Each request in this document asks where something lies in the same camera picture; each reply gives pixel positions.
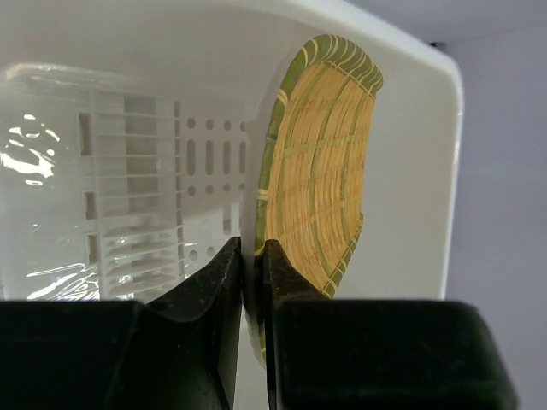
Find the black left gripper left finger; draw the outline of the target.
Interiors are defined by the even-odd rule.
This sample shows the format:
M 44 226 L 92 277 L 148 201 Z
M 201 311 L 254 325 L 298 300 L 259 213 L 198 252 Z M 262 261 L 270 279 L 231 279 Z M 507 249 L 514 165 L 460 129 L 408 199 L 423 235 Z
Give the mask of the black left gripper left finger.
M 230 409 L 243 259 L 233 237 L 152 302 L 3 302 L 4 409 Z

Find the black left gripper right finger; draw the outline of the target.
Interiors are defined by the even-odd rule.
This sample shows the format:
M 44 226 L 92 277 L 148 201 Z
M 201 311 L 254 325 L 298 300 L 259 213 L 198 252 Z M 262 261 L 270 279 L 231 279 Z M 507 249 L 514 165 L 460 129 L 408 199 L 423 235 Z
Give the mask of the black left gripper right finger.
M 462 302 L 323 296 L 281 245 L 262 257 L 272 409 L 516 409 L 479 311 Z

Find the rectangular woven bamboo plate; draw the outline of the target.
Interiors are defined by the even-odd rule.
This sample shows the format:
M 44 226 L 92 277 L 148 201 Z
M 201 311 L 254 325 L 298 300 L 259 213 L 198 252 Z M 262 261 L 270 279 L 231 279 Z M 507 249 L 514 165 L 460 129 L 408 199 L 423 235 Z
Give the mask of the rectangular woven bamboo plate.
M 362 232 L 368 137 L 383 74 L 357 44 L 321 34 L 279 70 L 249 137 L 240 211 L 250 343 L 266 360 L 262 258 L 276 240 L 320 295 L 333 298 Z

